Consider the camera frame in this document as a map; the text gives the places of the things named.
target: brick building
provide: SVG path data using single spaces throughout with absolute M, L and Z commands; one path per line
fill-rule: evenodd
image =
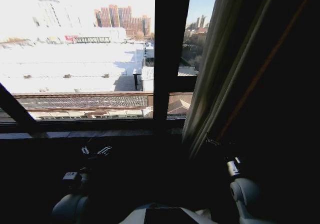
M 136 36 L 139 31 L 145 36 L 150 35 L 151 18 L 146 15 L 132 17 L 131 9 L 131 6 L 118 7 L 113 4 L 102 7 L 101 12 L 95 11 L 97 23 L 100 20 L 101 27 L 123 27 L 127 36 Z

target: window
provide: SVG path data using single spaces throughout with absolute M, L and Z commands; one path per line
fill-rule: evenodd
M 196 76 L 199 73 L 214 2 L 215 0 L 189 2 L 178 76 Z
M 0 83 L 37 121 L 152 118 L 154 2 L 0 0 Z
M 171 6 L 157 0 L 157 20 L 175 20 L 177 33 L 158 26 L 155 59 L 155 0 L 0 0 L 0 14 L 10 20 L 0 23 L 0 107 L 23 128 L 48 131 L 149 127 L 185 116 L 167 115 L 167 99 L 193 92 L 196 81 L 176 75 L 188 1 L 176 3 L 181 12 L 163 14 Z

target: red sign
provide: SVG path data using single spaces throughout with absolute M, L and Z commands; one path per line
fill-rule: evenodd
M 67 41 L 72 41 L 73 38 L 76 38 L 76 37 L 78 37 L 78 36 L 77 36 L 77 35 L 65 35 L 65 39 L 66 39 Z

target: dark window frame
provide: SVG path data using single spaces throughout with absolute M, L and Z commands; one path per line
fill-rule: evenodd
M 108 130 L 108 129 L 150 129 L 157 127 L 178 128 L 184 120 L 167 120 L 169 95 L 172 92 L 193 92 L 196 76 L 178 77 L 179 63 L 183 46 L 183 38 L 188 14 L 189 0 L 155 0 L 155 63 L 152 119 L 105 119 L 105 120 L 69 120 L 37 122 L 21 104 L 0 83 L 0 107 L 16 122 L 0 123 L 0 133 L 9 132 L 49 132 L 76 130 Z M 165 12 L 172 6 L 180 12 Z M 170 36 L 164 28 L 162 20 L 175 20 L 175 34 Z

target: glass pane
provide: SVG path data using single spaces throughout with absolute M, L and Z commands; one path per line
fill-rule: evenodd
M 0 0 L 0 82 L 39 121 L 152 117 L 154 1 Z
M 190 0 L 178 76 L 196 76 L 215 0 Z
M 12 123 L 15 120 L 0 108 L 0 123 Z
M 186 118 L 193 93 L 170 93 L 167 118 Z

